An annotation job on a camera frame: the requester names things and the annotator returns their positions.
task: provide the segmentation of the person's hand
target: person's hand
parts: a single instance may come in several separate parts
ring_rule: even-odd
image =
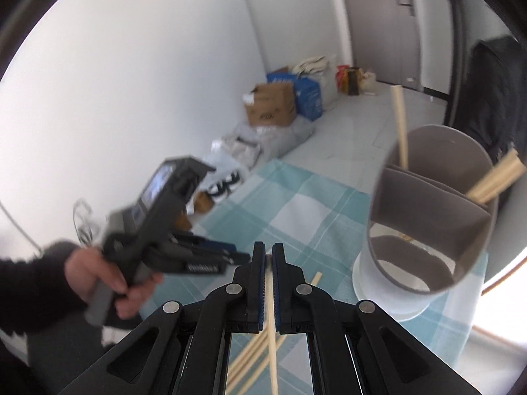
[[[163,281],[161,273],[153,273],[141,285],[128,287],[117,265],[104,260],[96,248],[79,248],[73,251],[64,264],[64,274],[68,285],[85,302],[91,298],[97,279],[118,294],[126,295],[115,301],[115,310],[121,319],[134,317],[141,305],[154,293],[156,284]]]

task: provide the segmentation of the chopstick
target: chopstick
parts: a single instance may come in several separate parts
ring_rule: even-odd
[[[278,350],[280,346],[285,342],[286,336],[281,334],[278,336],[278,339],[276,341],[276,349]],[[269,364],[269,354],[265,355],[265,358],[260,362],[260,365],[256,368],[255,372],[252,373],[252,375],[247,379],[247,381],[243,384],[243,386],[238,391],[238,395],[243,395],[245,392],[247,392],[250,387],[256,382],[256,380],[260,377],[260,375],[263,373],[265,368],[267,368],[267,365]]]
[[[265,269],[265,308],[267,309],[267,343],[269,347],[269,374],[271,376],[271,395],[278,395],[278,370],[276,364],[275,298],[272,287],[271,260]]]
[[[313,280],[311,281],[311,285],[317,286],[321,277],[322,277],[322,273],[317,272]],[[268,333],[269,333],[269,325],[268,325],[268,322],[265,321],[263,324],[263,331],[254,335],[251,341],[238,354],[236,359],[233,361],[233,364],[230,365],[228,374],[227,374],[227,388],[225,390],[226,394],[229,394],[233,391],[236,385],[243,379],[243,377],[247,374],[247,372],[252,368],[252,366],[257,361],[257,359],[260,357],[260,355],[262,355],[262,353],[265,351],[265,348],[267,347],[265,340],[268,339]],[[278,339],[276,340],[276,350],[280,346],[282,346],[284,339],[285,339],[285,335],[281,335],[278,337]],[[269,363],[268,354],[264,357],[263,363],[265,363],[265,365],[262,365],[262,364],[258,365],[255,372],[252,373],[249,379],[243,384],[239,393],[245,393],[253,385],[256,379],[261,375],[261,373],[265,370],[265,367],[267,367],[267,364]]]
[[[406,107],[402,86],[391,86],[392,104],[395,112],[397,135],[399,136],[399,162],[402,169],[408,169],[408,136],[406,134]]]
[[[514,159],[518,156],[518,152],[515,149],[509,150],[503,159],[501,159],[485,176],[479,180],[466,194],[469,198],[478,198],[481,196],[482,191],[488,187],[488,183],[492,182],[496,173],[502,171],[503,168],[507,167]]]
[[[477,203],[485,204],[509,188],[526,171],[527,168],[518,158],[517,151],[512,149],[467,192],[466,196]]]

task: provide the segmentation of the white bag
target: white bag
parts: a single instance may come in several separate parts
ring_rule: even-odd
[[[205,175],[205,178],[198,186],[198,191],[206,192],[209,187],[223,181],[234,171],[238,171],[242,179],[247,179],[249,176],[249,169],[221,148],[221,140],[212,142],[210,153],[202,158],[201,161],[213,166],[216,170]]]
[[[331,110],[333,103],[338,99],[335,59],[336,55],[333,55],[331,61],[325,56],[316,56],[302,61],[291,70],[293,74],[306,76],[320,85],[322,106],[325,111]]]
[[[305,142],[315,130],[315,125],[305,117],[297,115],[289,126],[257,126],[251,128],[247,123],[236,126],[233,135],[244,141],[258,143],[262,147],[265,162],[289,153]]]
[[[377,76],[374,72],[359,72],[359,90],[363,94],[377,94]]]
[[[255,166],[262,151],[262,147],[257,142],[249,142],[235,135],[224,136],[219,144],[222,150],[249,169]]]

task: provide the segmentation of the floor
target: floor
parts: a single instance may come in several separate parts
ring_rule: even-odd
[[[397,138],[389,85],[376,96],[341,96],[315,121],[315,132],[282,159],[295,166],[371,193]],[[408,130],[442,124],[446,102],[404,89]]]

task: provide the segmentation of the tablecloth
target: tablecloth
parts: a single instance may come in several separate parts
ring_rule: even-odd
[[[306,281],[320,271],[320,288],[334,299],[356,303],[351,269],[363,246],[369,204],[370,196],[365,193],[274,160],[215,206],[193,231],[234,243],[246,252],[252,252],[255,241],[264,242],[267,248],[282,242],[287,262],[300,266]],[[486,265],[487,255],[482,254],[459,285],[417,318],[402,323],[450,366],[468,338]],[[213,289],[231,282],[233,273],[231,268],[223,276],[166,276],[142,315],[147,316],[168,300],[183,304],[202,300]],[[231,359],[250,337],[233,336]],[[278,351],[278,365],[280,394],[313,393],[304,335],[286,338]],[[247,393],[270,393],[268,371]]]

